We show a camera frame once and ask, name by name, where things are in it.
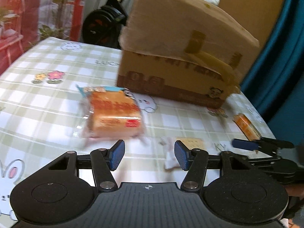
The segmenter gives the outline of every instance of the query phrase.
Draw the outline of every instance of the plastic wrapper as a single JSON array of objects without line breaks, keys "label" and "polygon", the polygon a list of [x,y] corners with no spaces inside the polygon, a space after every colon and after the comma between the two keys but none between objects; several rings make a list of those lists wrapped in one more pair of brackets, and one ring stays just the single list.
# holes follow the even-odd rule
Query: plastic wrapper
[{"label": "plastic wrapper", "polygon": [[122,49],[194,62],[187,53],[207,53],[229,64],[237,82],[259,51],[259,42],[231,16],[204,0],[134,0]]},{"label": "plastic wrapper", "polygon": [[132,93],[119,87],[79,87],[83,119],[73,136],[126,138],[143,133],[140,109]]},{"label": "plastic wrapper", "polygon": [[262,137],[260,132],[244,114],[239,113],[235,115],[233,121],[238,125],[248,140],[259,140]]}]

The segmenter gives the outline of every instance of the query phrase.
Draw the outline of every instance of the potted plant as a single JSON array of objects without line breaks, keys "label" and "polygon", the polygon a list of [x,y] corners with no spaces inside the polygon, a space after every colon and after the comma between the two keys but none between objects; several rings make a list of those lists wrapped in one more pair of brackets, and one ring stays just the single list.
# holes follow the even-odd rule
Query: potted plant
[{"label": "potted plant", "polygon": [[68,0],[52,0],[52,2],[58,5],[57,12],[52,11],[55,28],[51,29],[47,25],[42,25],[42,28],[39,28],[40,40],[46,39],[47,37],[69,39],[69,37],[65,37],[64,35],[64,30],[67,29],[67,27],[64,27],[64,23],[62,21],[65,13],[64,9],[66,4],[68,3]]},{"label": "potted plant", "polygon": [[5,23],[9,23],[11,19],[18,17],[13,10],[9,10],[6,7],[0,7],[0,38],[4,30]]}]

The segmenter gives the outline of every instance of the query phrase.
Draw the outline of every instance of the brown tape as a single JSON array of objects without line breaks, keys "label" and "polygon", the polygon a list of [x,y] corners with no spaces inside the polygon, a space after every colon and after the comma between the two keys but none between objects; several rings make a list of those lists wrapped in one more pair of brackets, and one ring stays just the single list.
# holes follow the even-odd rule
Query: brown tape
[{"label": "brown tape", "polygon": [[203,34],[202,32],[193,30],[191,38],[190,38],[188,45],[187,45],[186,49],[184,50],[184,52],[192,53],[192,54],[200,52],[200,50],[204,44],[205,38],[206,38],[205,34]]},{"label": "brown tape", "polygon": [[232,68],[228,64],[217,59],[216,57],[204,51],[189,54],[189,57],[198,65],[210,68],[218,72],[222,76],[227,86],[234,86],[237,84]]},{"label": "brown tape", "polygon": [[233,56],[230,59],[229,65],[232,67],[232,69],[236,69],[242,59],[243,55],[239,52],[235,52]]}]

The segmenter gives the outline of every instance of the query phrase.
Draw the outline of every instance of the green leaves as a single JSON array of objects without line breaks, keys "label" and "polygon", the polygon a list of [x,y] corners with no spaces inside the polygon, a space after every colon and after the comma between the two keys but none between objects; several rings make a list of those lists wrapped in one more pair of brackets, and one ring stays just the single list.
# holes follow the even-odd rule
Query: green leaves
[{"label": "green leaves", "polygon": [[62,80],[53,80],[53,81],[48,80],[47,81],[48,84],[60,84],[61,82],[62,82]]},{"label": "green leaves", "polygon": [[48,37],[55,37],[55,38],[59,38],[59,35],[63,35],[64,30],[67,29],[66,27],[62,27],[62,28],[50,28],[47,25],[42,25],[41,28],[39,28],[39,32],[40,32],[40,40],[44,40]]}]

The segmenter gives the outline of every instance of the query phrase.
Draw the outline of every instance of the tablecloth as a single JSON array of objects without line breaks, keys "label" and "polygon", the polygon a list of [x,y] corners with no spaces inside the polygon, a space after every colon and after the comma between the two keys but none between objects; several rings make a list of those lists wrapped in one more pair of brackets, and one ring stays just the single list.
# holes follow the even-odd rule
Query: tablecloth
[{"label": "tablecloth", "polygon": [[[115,85],[119,62],[120,50],[48,38],[1,75],[0,196],[8,200],[10,188],[66,151],[87,154],[115,143],[77,138],[73,131],[81,119],[81,95],[76,84],[80,87]],[[174,181],[180,185],[186,172],[177,168],[165,170],[164,138],[201,138],[210,154],[217,153],[216,144],[230,145],[233,138],[246,139],[232,121],[238,113],[244,113],[262,136],[274,138],[243,94],[232,94],[221,112],[142,94],[135,97],[145,104],[140,108],[146,131],[141,138],[126,140],[125,156],[113,172],[118,185],[122,181]],[[17,169],[13,185],[4,190],[11,180],[8,172],[12,167]],[[207,174],[205,184],[217,176],[216,172]],[[80,177],[94,183],[91,172],[81,171]],[[10,227],[14,222],[6,205],[0,199],[0,227]]]}]

